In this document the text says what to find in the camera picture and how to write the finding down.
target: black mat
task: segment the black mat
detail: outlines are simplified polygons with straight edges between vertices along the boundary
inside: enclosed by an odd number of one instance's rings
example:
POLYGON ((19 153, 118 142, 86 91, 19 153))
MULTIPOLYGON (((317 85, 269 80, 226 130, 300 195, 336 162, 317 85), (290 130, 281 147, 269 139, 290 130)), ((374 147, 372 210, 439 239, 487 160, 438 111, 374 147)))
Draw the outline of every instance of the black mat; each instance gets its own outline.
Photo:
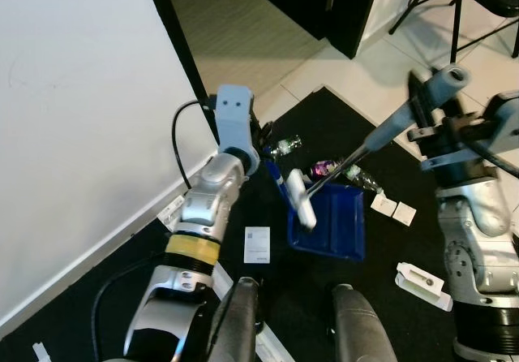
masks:
MULTIPOLYGON (((341 99, 322 88, 280 117, 273 128, 275 140, 300 135, 303 148, 280 163, 305 169, 313 162, 348 155, 373 126, 341 99)), ((359 165, 369 171, 387 196, 417 213, 411 227, 369 208, 365 195, 366 259, 352 263, 290 249, 286 243, 285 207, 268 173, 261 169, 243 188, 233 207, 223 266, 239 274, 263 277, 262 306, 277 337, 297 362, 332 361, 334 349, 326 336, 326 288, 350 283, 376 310, 400 362, 453 360, 453 317, 395 285, 397 263, 412 263, 442 279, 443 236, 436 219, 434 179, 423 174, 416 158, 391 143, 359 165), (245 226, 271 227, 271 264, 244 265, 245 226)))
MULTIPOLYGON (((277 120, 278 140, 299 134, 304 148, 283 160, 284 170, 348 154, 372 125, 328 90, 313 93, 277 120)), ((261 305, 267 323, 297 362, 331 362, 327 338, 326 286, 347 282, 371 302, 384 323, 400 362, 450 361, 454 337, 450 314, 413 297, 395 283, 397 262, 407 261, 443 279, 443 238, 435 216, 434 183, 418 162, 396 144, 366 158, 361 167, 373 174, 394 200, 417 209, 411 227, 369 209, 366 195, 366 260, 350 263, 304 252, 286 243, 285 205, 262 167, 244 185, 233 207, 221 263, 233 279, 253 275, 264 280, 261 305), (244 265, 245 226, 271 227, 271 264, 244 265)), ((106 278, 165 246, 165 228, 157 221, 144 228, 58 298, 0 342, 0 361, 36 360, 31 345, 43 342, 53 362, 92 361, 89 314, 106 278)), ((127 326, 145 288, 149 270, 121 281, 101 310, 105 358, 119 356, 127 326)))

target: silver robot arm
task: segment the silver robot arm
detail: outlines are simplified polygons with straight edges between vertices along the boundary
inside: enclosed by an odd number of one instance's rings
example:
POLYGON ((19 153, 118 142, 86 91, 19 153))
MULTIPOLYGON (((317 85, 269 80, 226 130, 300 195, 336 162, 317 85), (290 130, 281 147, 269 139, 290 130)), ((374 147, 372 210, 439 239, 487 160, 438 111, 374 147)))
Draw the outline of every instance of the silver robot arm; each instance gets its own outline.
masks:
MULTIPOLYGON (((408 133, 433 170, 445 237, 460 360, 519 360, 519 239, 495 168, 482 156, 519 146, 519 92, 493 97, 481 117, 450 102, 442 125, 408 133)), ((517 168, 512 171, 517 176, 517 168)))
POLYGON ((223 85, 218 90, 219 152, 201 170, 195 178, 196 184, 186 194, 164 259, 153 270, 127 331, 124 343, 127 361, 177 362, 184 357, 191 323, 212 287, 212 270, 231 206, 247 176, 260 163, 251 140, 252 101, 251 91, 242 86, 223 85))

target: plastic bottle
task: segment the plastic bottle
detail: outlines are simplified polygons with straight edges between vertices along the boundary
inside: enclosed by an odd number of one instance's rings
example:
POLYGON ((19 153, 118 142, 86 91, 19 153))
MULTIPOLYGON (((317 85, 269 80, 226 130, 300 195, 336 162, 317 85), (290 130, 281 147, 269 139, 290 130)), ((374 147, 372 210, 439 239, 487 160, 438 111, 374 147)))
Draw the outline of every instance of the plastic bottle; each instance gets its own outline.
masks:
POLYGON ((295 149, 298 149, 302 146, 302 141, 299 135, 291 136, 287 139, 278 141, 275 145, 268 149, 270 154, 274 158, 282 157, 287 153, 291 153, 295 149))
MULTIPOLYGON (((317 162, 310 168, 310 176, 314 180, 321 179, 334 171, 340 163, 341 161, 317 162)), ((384 191, 369 173, 357 165, 353 165, 349 169, 344 170, 342 174, 357 187, 361 187, 363 189, 371 190, 377 193, 384 191)))

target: black cable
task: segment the black cable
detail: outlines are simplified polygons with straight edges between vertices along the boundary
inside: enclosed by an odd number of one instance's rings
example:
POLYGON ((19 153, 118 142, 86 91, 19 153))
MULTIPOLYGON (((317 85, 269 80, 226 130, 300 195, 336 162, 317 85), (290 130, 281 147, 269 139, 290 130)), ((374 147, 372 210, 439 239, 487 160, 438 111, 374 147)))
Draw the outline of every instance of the black cable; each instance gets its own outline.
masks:
POLYGON ((103 298, 103 295, 105 294, 106 290, 111 287, 114 282, 118 281, 122 277, 133 273, 134 271, 138 269, 142 269, 143 267, 146 267, 147 265, 150 265, 153 263, 154 260, 163 257, 164 253, 161 252, 160 254, 152 255, 148 258, 144 258, 140 261, 137 261, 133 265, 127 266, 125 269, 120 271, 119 273, 116 273, 112 275, 110 278, 106 280, 106 282, 103 284, 101 289, 97 292, 96 298, 94 299, 94 303, 92 305, 92 311, 90 313, 90 331, 92 336, 92 350, 94 354, 94 362, 101 362, 101 336, 99 334, 99 306, 101 303, 101 299, 103 298))
POLYGON ((189 180, 187 179, 186 172, 184 171, 184 167, 182 166, 182 161, 180 160, 180 156, 178 155, 178 147, 177 147, 177 135, 176 135, 176 129, 177 129, 177 120, 180 113, 186 109, 188 106, 199 104, 198 100, 195 101, 189 101, 186 102, 183 105, 180 105, 180 107, 175 112, 175 116, 173 117, 173 124, 171 125, 171 142, 173 143, 173 151, 175 152, 175 158, 177 159, 178 169, 180 170, 180 174, 182 175, 182 178, 184 179, 184 183, 187 186, 187 189, 191 189, 191 184, 189 183, 189 180))
POLYGON ((497 155, 491 153, 477 141, 467 139, 467 137, 464 136, 463 131, 460 131, 460 137, 463 144, 465 144, 469 149, 477 153, 480 157, 486 159, 487 161, 496 165, 501 170, 506 171, 510 175, 519 178, 519 169, 517 167, 515 167, 511 163, 506 162, 504 159, 501 159, 497 155))

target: blue dustpan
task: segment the blue dustpan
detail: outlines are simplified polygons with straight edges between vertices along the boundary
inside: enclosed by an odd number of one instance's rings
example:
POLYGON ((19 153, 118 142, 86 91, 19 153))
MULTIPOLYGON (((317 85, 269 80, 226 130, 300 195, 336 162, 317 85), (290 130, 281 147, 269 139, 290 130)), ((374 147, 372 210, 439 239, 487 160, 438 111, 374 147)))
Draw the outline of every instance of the blue dustpan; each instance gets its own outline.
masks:
POLYGON ((320 255, 363 261, 365 251, 362 190, 334 183, 325 184, 311 198, 317 225, 309 232, 299 224, 297 211, 290 203, 276 163, 265 163, 280 189, 281 196, 289 206, 287 237, 290 246, 320 255))

